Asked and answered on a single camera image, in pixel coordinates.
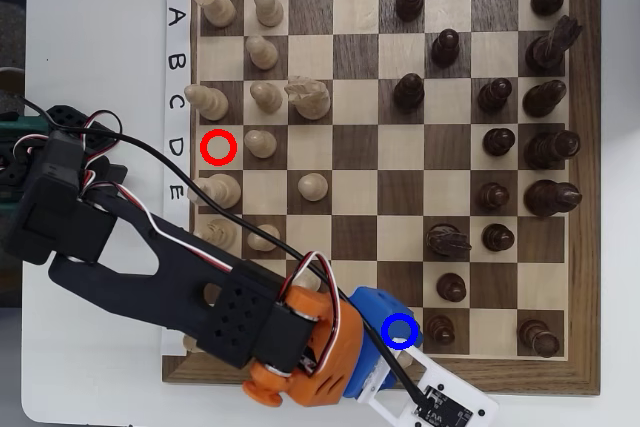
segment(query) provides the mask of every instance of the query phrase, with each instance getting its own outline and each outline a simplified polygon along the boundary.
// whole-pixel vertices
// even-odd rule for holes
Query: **wooden chessboard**
[[[257,22],[253,0],[231,1],[238,15],[224,29],[213,28],[192,6],[192,82],[220,89],[230,105],[218,122],[192,112],[192,177],[225,173],[237,179],[242,199],[231,212],[276,226],[301,252],[327,254],[346,293],[359,285],[386,290],[421,325],[436,314],[449,316],[455,342],[441,346],[425,336],[423,350],[476,387],[599,393],[599,0],[567,0],[549,18],[535,16],[529,0],[425,0],[424,14],[410,23],[397,19],[395,0],[280,0],[285,19],[271,29]],[[566,64],[539,77],[524,62],[526,47],[561,14],[577,17],[584,32]],[[444,28],[460,32],[461,54],[443,70],[429,52]],[[278,48],[272,70],[260,71],[248,59],[244,42],[250,35],[264,35]],[[409,72],[425,78],[426,99],[423,108],[406,114],[394,108],[391,92]],[[282,88],[291,75],[327,85],[333,104],[326,117],[302,118],[286,95],[273,115],[257,108],[249,95],[253,81]],[[509,78],[514,92],[506,108],[491,116],[478,108],[476,97],[496,77]],[[528,117],[524,94],[549,79],[562,79],[569,94],[550,116]],[[498,126],[516,133],[517,148],[496,158],[481,141]],[[220,168],[207,164],[197,148],[214,127],[231,132],[239,145],[236,158]],[[563,128],[581,136],[578,157],[554,170],[530,170],[522,157],[526,142]],[[243,147],[244,134],[253,129],[276,137],[273,157],[258,159]],[[208,150],[224,157],[228,144],[215,139]],[[329,182],[329,195],[320,202],[304,200],[297,190],[310,172]],[[522,198],[539,179],[574,183],[582,204],[568,215],[532,216]],[[492,212],[479,207],[474,198],[486,182],[506,186],[510,203]],[[198,208],[191,227],[215,218]],[[482,245],[483,228],[494,222],[516,234],[512,249],[494,253]],[[438,223],[469,235],[468,258],[448,262],[425,247],[425,234]],[[247,232],[238,232],[230,252],[283,276],[296,265],[279,250],[252,250]],[[435,292],[447,272],[465,279],[468,296],[460,304]],[[519,324],[531,317],[560,338],[554,358],[535,357],[518,341]],[[409,370],[419,378],[419,367]],[[245,376],[206,354],[163,358],[169,382],[237,383]]]

